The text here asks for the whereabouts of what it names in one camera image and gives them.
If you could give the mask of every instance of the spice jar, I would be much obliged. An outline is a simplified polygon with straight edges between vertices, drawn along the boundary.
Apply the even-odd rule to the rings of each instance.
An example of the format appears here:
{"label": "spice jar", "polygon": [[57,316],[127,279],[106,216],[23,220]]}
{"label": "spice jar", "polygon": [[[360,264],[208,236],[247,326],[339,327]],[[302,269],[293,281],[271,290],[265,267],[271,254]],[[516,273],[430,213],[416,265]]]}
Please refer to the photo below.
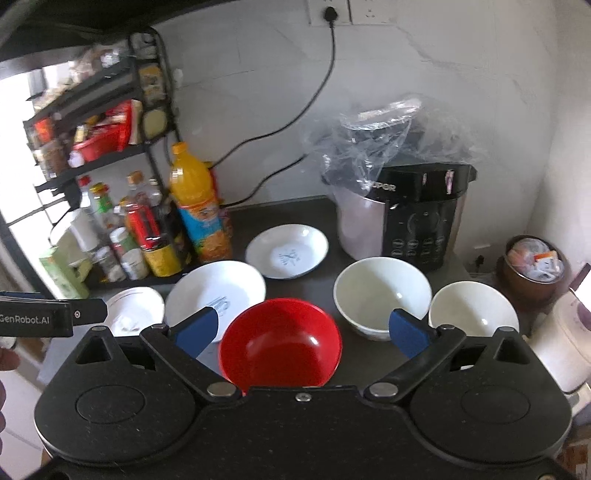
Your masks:
{"label": "spice jar", "polygon": [[117,256],[121,260],[121,266],[127,273],[130,280],[139,280],[148,276],[148,267],[144,262],[142,251],[131,238],[129,232],[120,227],[111,232],[109,235],[111,243],[117,252]]}
{"label": "spice jar", "polygon": [[109,282],[125,280],[125,273],[117,262],[109,247],[100,248],[93,257],[93,263],[98,263]]}

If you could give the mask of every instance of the electrical outlet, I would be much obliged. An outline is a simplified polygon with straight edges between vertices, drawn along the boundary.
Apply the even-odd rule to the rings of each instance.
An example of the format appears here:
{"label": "electrical outlet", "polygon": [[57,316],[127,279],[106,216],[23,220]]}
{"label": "electrical outlet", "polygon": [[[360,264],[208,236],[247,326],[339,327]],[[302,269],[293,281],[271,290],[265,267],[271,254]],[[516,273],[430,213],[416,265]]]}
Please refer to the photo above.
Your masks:
{"label": "electrical outlet", "polygon": [[335,25],[351,25],[348,0],[307,0],[310,25],[313,27],[325,27],[324,10],[333,7],[339,14]]}
{"label": "electrical outlet", "polygon": [[394,22],[395,0],[349,0],[353,25],[390,25]]}

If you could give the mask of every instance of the small white bowl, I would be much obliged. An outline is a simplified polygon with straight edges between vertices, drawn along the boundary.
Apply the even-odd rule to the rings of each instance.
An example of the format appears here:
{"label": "small white bowl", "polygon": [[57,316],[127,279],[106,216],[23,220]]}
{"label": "small white bowl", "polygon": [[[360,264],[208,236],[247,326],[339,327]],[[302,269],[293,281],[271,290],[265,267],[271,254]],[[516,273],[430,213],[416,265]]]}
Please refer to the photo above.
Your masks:
{"label": "small white bowl", "polygon": [[139,335],[164,318],[164,301],[160,293],[149,287],[124,290],[107,300],[106,305],[105,325],[116,337]]}
{"label": "small white bowl", "polygon": [[490,337],[499,327],[519,332],[515,309],[500,292],[484,283],[459,281],[437,292],[429,308],[429,325],[454,325],[468,336]]}
{"label": "small white bowl", "polygon": [[317,228],[289,223],[257,235],[246,248],[246,261],[266,278],[286,280],[314,270],[329,250]]}
{"label": "small white bowl", "polygon": [[402,308],[422,319],[431,303],[427,277],[410,263],[390,257],[359,260],[335,281],[333,297],[343,317],[370,340],[390,340],[388,322]]}

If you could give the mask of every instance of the bowl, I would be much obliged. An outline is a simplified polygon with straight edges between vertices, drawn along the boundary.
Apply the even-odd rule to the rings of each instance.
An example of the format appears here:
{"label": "bowl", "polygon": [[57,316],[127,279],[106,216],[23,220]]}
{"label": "bowl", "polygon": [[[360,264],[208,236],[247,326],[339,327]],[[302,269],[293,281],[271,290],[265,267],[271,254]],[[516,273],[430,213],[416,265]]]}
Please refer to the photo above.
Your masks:
{"label": "bowl", "polygon": [[265,230],[248,244],[246,261],[266,278],[285,280],[314,270],[329,250],[318,229],[289,223]]}
{"label": "bowl", "polygon": [[336,370],[343,344],[335,321],[299,299],[267,300],[242,312],[220,347],[222,374],[252,386],[320,387]]}
{"label": "bowl", "polygon": [[468,336],[490,337],[499,327],[519,331],[515,309],[500,292],[484,283],[459,281],[437,292],[429,308],[429,325],[450,324]]}
{"label": "bowl", "polygon": [[183,277],[166,299],[166,323],[174,326],[204,307],[217,311],[219,342],[228,325],[265,300],[265,280],[256,268],[233,260],[203,265]]}
{"label": "bowl", "polygon": [[543,238],[539,238],[533,235],[518,235],[511,238],[505,247],[505,255],[504,259],[500,263],[501,269],[497,266],[498,273],[500,273],[499,277],[501,283],[504,284],[508,290],[509,295],[511,298],[515,297],[516,304],[518,308],[523,306],[523,310],[531,310],[541,307],[547,304],[551,298],[554,296],[554,293],[560,286],[563,278],[564,278],[564,271],[562,274],[551,282],[540,282],[536,280],[532,280],[527,278],[525,275],[519,273],[510,263],[507,258],[508,253],[513,248],[519,240],[524,238],[536,238],[541,240],[551,250],[556,250],[558,258],[564,262],[564,258],[561,255],[560,251],[556,249],[554,245],[547,242]]}
{"label": "bowl", "polygon": [[431,285],[418,268],[390,257],[359,260],[335,281],[333,297],[342,316],[370,340],[390,340],[388,322],[402,308],[422,319],[431,303]]}
{"label": "bowl", "polygon": [[116,337],[139,335],[164,319],[164,301],[160,293],[149,287],[124,290],[107,300],[106,305],[105,325]]}

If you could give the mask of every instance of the black cable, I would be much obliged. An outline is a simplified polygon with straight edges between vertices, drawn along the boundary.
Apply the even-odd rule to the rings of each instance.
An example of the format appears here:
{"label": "black cable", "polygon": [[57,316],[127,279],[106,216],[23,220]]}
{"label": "black cable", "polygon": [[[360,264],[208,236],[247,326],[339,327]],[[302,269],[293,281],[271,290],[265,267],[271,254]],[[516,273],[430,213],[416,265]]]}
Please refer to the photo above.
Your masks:
{"label": "black cable", "polygon": [[173,161],[170,159],[170,152],[168,151],[168,135],[164,136],[164,155],[166,155],[166,161],[168,165],[173,166]]}
{"label": "black cable", "polygon": [[[329,9],[332,9],[332,11],[335,12],[335,15],[336,15],[336,11],[332,7],[328,7],[326,10],[328,11]],[[328,72],[326,72],[326,75],[324,76],[324,79],[322,80],[322,83],[320,84],[320,86],[318,87],[318,89],[316,90],[316,92],[314,93],[314,95],[312,96],[312,98],[310,99],[310,101],[306,104],[306,106],[302,109],[302,111],[300,113],[298,113],[298,115],[291,122],[288,122],[283,127],[278,128],[277,130],[272,131],[272,132],[270,132],[268,134],[259,135],[258,137],[252,137],[252,138],[249,138],[248,140],[245,140],[243,142],[240,142],[238,145],[236,145],[233,149],[231,149],[228,153],[226,153],[222,158],[220,158],[217,162],[215,162],[209,168],[215,168],[215,167],[217,167],[220,163],[222,163],[230,155],[232,155],[236,150],[238,150],[239,148],[243,147],[244,145],[246,145],[246,144],[248,144],[250,142],[254,142],[256,140],[262,140],[263,138],[272,137],[273,135],[280,134],[284,130],[287,130],[294,123],[296,123],[300,118],[302,118],[306,114],[306,112],[310,109],[310,107],[312,105],[314,105],[314,102],[316,101],[316,99],[318,98],[318,96],[320,95],[320,93],[322,92],[322,90],[324,89],[324,87],[326,86],[326,83],[329,81],[330,75],[332,74],[332,72],[333,72],[333,70],[335,68],[335,58],[336,58],[335,20],[336,20],[336,17],[334,17],[332,20],[330,20],[330,19],[327,18],[327,14],[326,13],[325,13],[324,17],[325,17],[326,21],[329,22],[329,25],[330,25],[330,38],[332,40],[332,51],[330,53],[330,64],[329,64],[329,70],[328,70]]]}
{"label": "black cable", "polygon": [[304,160],[306,157],[308,156],[308,154],[304,154],[302,155],[300,158],[298,158],[295,162],[290,163],[289,165],[286,165],[285,167],[274,171],[273,173],[267,175],[264,179],[261,180],[261,182],[259,183],[259,185],[256,186],[256,188],[251,192],[251,194],[242,199],[242,200],[238,200],[237,202],[232,202],[232,203],[226,203],[225,205],[220,205],[221,208],[227,208],[227,207],[235,207],[236,205],[240,205],[241,203],[247,202],[248,200],[250,200],[251,198],[253,198],[256,193],[260,190],[260,188],[263,186],[263,184],[269,180],[270,178],[274,177],[275,175],[279,175],[281,172],[284,172],[286,170],[288,170],[291,167],[295,167],[299,162],[301,162],[302,160]]}

